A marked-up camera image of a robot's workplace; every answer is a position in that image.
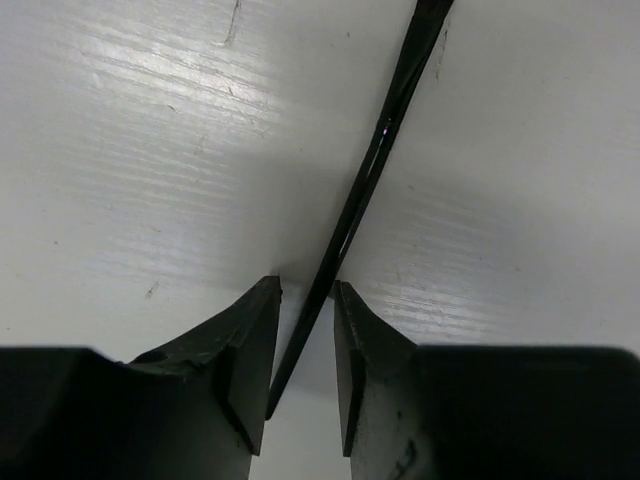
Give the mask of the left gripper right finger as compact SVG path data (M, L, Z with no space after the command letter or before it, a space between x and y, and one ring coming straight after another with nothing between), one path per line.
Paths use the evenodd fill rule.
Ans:
M635 479L639 360L602 346L417 344L334 287L355 479Z

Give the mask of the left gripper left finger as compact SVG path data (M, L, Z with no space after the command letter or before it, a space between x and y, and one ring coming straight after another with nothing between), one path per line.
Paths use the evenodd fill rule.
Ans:
M76 347L1 351L5 479L245 479L261 449L276 276L129 363Z

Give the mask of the thin black eyeliner pencil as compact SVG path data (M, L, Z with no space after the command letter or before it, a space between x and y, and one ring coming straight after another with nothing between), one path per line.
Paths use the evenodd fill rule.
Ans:
M273 416L277 408L355 238L453 4L452 0L420 0L415 5L369 146L272 381L267 419Z

